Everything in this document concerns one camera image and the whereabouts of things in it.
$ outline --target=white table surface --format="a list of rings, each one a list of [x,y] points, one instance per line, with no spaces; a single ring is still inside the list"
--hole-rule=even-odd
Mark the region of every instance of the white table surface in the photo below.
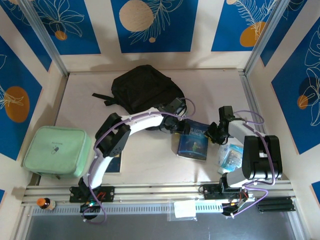
[[[161,71],[182,89],[184,95],[196,104],[191,118],[205,124],[219,122],[218,109],[231,105],[234,111],[248,110],[245,92],[236,69],[163,70]],[[125,72],[70,74],[56,125],[84,129],[95,141],[95,133],[111,113],[127,115],[118,105],[105,106],[93,93],[113,96],[113,80]],[[209,144],[206,162],[176,156],[177,135],[161,131],[140,131],[130,136],[122,152],[120,173],[106,173],[103,184],[166,184],[218,181],[218,145]],[[236,139],[230,143],[239,144]],[[86,170],[93,159],[93,150]],[[42,177],[41,186],[76,185],[79,179]]]

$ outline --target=book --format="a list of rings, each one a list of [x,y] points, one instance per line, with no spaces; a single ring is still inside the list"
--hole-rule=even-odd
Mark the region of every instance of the book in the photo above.
[[[180,157],[207,160],[208,138],[204,135],[209,125],[193,120],[187,120],[190,126],[189,134],[182,134],[178,145],[177,155]]]
[[[106,174],[120,173],[120,169],[121,169],[121,153],[115,156],[111,160],[111,162],[109,163],[109,166],[105,170],[105,173]]]

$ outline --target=white label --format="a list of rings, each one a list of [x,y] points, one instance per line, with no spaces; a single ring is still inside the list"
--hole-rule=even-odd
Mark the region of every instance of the white label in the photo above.
[[[176,201],[173,206],[174,215],[177,219],[196,216],[196,202],[194,200]]]

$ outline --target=white wall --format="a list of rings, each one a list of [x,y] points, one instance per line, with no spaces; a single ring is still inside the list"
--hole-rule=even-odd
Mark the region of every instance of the white wall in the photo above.
[[[267,132],[280,139],[283,172],[290,179],[312,239],[320,239],[320,205],[311,184],[320,181],[320,145],[299,155],[271,81],[320,17],[320,1],[308,0],[264,68],[259,60],[249,75]]]
[[[159,70],[242,69],[251,51],[211,52],[224,1],[198,1],[191,52],[122,54],[111,0],[85,0],[101,54],[63,55],[62,60],[70,72],[127,71],[143,64]]]
[[[64,81],[54,64],[51,64],[49,72],[45,70],[1,7],[0,22],[0,36],[42,85],[17,161],[0,154],[0,189],[5,190],[0,207],[0,233],[1,239],[7,240],[12,234],[22,197],[31,179],[31,173],[21,167],[22,159],[36,130],[43,125],[53,124],[59,106],[56,95],[62,92]]]

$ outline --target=mint green pouch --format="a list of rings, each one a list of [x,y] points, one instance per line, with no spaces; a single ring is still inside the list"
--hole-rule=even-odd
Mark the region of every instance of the mint green pouch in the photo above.
[[[58,126],[38,129],[23,160],[23,166],[41,176],[79,177],[91,149],[84,130]]]

